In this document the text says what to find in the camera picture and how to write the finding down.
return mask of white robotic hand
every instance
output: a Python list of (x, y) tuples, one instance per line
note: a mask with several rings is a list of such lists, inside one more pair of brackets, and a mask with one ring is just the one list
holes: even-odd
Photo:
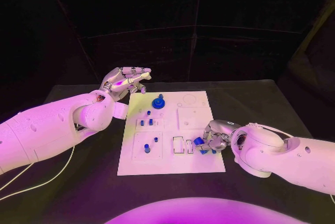
[(223, 150), (231, 145), (236, 162), (257, 177), (272, 172), (288, 182), (322, 193), (335, 194), (335, 143), (293, 137), (280, 130), (250, 123), (212, 120), (198, 150)]
[(150, 79), (149, 68), (116, 68), (98, 90), (41, 105), (2, 123), (0, 174), (62, 153), (107, 128), (113, 117), (126, 119), (127, 105), (117, 101), (129, 91), (146, 92), (142, 79)]

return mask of robotic arm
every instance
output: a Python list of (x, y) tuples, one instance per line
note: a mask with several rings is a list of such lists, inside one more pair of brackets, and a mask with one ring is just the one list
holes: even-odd
[(250, 123), (212, 120), (198, 150), (223, 150), (231, 145), (234, 161), (257, 177), (277, 174), (288, 182), (322, 193), (335, 194), (335, 143), (293, 137), (280, 130)]
[(126, 119), (127, 105), (117, 101), (129, 91), (146, 93), (139, 81), (150, 79), (150, 71), (116, 68), (98, 90), (38, 106), (2, 123), (0, 174), (62, 153), (107, 128), (113, 117)]

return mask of gray table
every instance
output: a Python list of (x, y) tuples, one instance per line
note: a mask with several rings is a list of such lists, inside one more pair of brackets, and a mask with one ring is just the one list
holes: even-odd
[[(153, 83), (146, 87), (152, 92), (205, 90), (215, 119), (241, 125), (259, 122), (292, 135), (312, 137), (272, 80)], [(55, 86), (45, 102), (97, 88), (98, 85)], [(48, 185), (0, 201), (3, 223), (104, 223), (130, 209), (179, 197), (238, 200), (311, 223), (331, 223), (335, 219), (329, 195), (289, 184), (275, 174), (267, 179), (257, 178), (234, 162), (230, 149), (223, 151), (225, 173), (119, 177), (124, 124), (124, 120), (113, 119), (108, 128), (77, 146), (67, 170)], [(49, 180), (69, 154), (71, 150), (36, 163), (0, 196)], [(0, 184), (20, 170), (2, 175)]]

